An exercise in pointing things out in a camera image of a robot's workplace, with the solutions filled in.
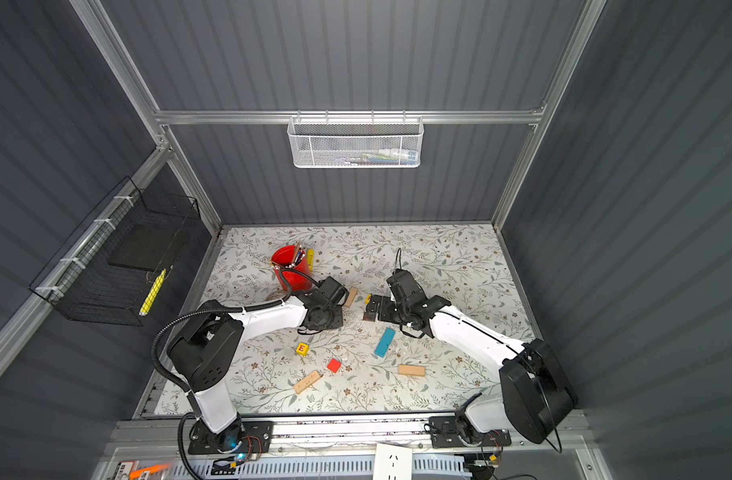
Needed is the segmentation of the teal wooden plank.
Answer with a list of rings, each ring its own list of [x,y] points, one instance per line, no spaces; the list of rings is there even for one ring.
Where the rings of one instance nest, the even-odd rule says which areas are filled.
[[[377,346],[375,347],[374,355],[379,358],[385,358],[390,349],[390,346],[392,345],[395,335],[396,331],[394,329],[387,328],[383,332]]]

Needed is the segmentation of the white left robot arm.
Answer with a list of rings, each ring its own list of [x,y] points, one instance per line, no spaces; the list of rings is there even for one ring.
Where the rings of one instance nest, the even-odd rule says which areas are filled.
[[[239,424],[225,381],[239,348],[247,341],[277,330],[297,329],[317,334],[343,326],[343,307],[349,291],[327,277],[308,290],[246,307],[227,307],[208,301],[172,322],[183,327],[166,347],[172,371],[156,369],[184,391],[196,418],[212,434]]]

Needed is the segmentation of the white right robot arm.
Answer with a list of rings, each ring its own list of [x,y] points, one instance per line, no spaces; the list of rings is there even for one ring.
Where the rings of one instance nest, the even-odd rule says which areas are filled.
[[[405,269],[396,269],[387,284],[389,295],[368,300],[369,314],[410,338],[447,343],[499,376],[499,397],[478,393],[452,417],[430,419],[437,448],[456,443],[504,447],[505,433],[512,430],[535,444],[560,436],[557,427],[577,406],[578,396],[548,343],[524,342],[483,325],[450,300],[427,296]]]

